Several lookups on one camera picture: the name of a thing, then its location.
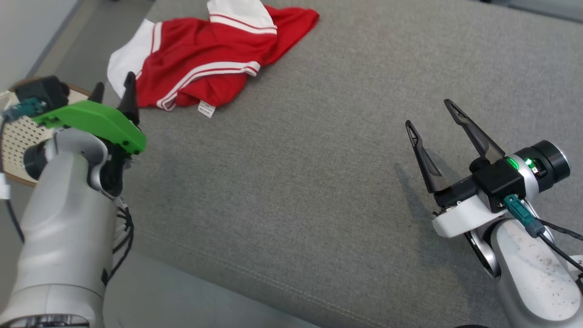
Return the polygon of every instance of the gray sofa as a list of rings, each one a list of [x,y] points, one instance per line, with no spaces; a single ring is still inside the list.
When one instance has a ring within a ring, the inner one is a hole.
[[[507,152],[556,142],[574,170],[535,205],[583,231],[583,26],[464,0],[265,4],[321,20],[212,119],[141,111],[136,249],[322,327],[508,326],[465,239],[433,231],[404,122],[451,182],[477,153],[445,98]],[[183,16],[206,18],[204,1],[147,18]]]

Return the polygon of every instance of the clothing tag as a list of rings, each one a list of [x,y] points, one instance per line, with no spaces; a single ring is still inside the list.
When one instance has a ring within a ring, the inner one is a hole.
[[[211,105],[203,102],[202,100],[201,100],[201,102],[198,103],[198,111],[203,113],[208,118],[213,117],[213,114],[215,113],[216,108],[217,107],[211,106]]]

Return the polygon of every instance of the robotic arm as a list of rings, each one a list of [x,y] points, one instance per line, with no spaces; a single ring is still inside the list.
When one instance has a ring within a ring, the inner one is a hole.
[[[89,100],[69,106],[59,84],[52,76],[21,86],[20,106],[4,115],[60,128],[24,155],[38,183],[21,220],[26,241],[1,327],[102,327],[106,285],[121,264],[113,266],[118,217],[130,226],[117,231],[129,240],[124,258],[133,240],[119,196],[123,170],[145,147],[135,77],[128,75],[118,109],[100,104],[101,83]]]
[[[496,291],[512,327],[583,327],[581,266],[564,264],[552,252],[549,246],[560,249],[531,205],[539,193],[569,177],[567,158],[545,140],[505,155],[455,103],[447,99],[445,106],[480,157],[470,164],[470,176],[449,185],[413,124],[405,123],[427,191],[440,207],[433,227],[446,238],[467,238],[497,280]],[[504,217],[508,210],[515,218]]]

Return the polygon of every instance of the red fabric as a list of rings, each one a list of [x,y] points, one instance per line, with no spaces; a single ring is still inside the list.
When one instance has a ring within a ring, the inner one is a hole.
[[[277,35],[249,33],[196,18],[163,22],[160,49],[147,57],[137,81],[138,106],[153,107],[160,99],[168,99],[168,93],[201,65],[253,61],[261,67],[273,64],[304,37],[319,18],[311,9],[268,6],[266,9],[278,27]],[[210,68],[207,72],[214,75],[180,85],[175,104],[192,106],[203,100],[220,106],[233,100],[245,86],[248,74],[217,74],[216,71]]]

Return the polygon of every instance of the wooden rim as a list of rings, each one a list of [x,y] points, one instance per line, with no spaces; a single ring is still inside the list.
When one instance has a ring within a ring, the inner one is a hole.
[[[40,79],[39,76],[33,76],[31,78],[27,78],[27,79],[24,79],[22,81],[16,82],[15,84],[13,84],[11,87],[8,88],[8,91],[14,92],[14,90],[16,90],[16,88],[18,88],[20,86],[23,86],[23,85],[25,85],[27,83],[36,81],[38,79]],[[69,89],[71,89],[71,90],[73,90],[75,92],[79,92],[80,94],[85,95],[87,97],[89,97],[91,95],[91,92],[89,92],[89,91],[87,91],[87,90],[85,90],[83,88],[80,88],[78,86],[75,86],[75,85],[72,85],[72,84],[68,84],[68,83],[67,83],[67,86],[69,86]],[[21,183],[21,184],[24,184],[25,186],[29,186],[29,187],[32,187],[32,188],[36,187],[36,183],[35,182],[22,179],[21,177],[17,177],[17,176],[12,175],[12,174],[10,174],[8,172],[4,172],[4,175],[7,178],[9,178],[10,180],[15,181],[15,182],[18,182],[18,183]]]

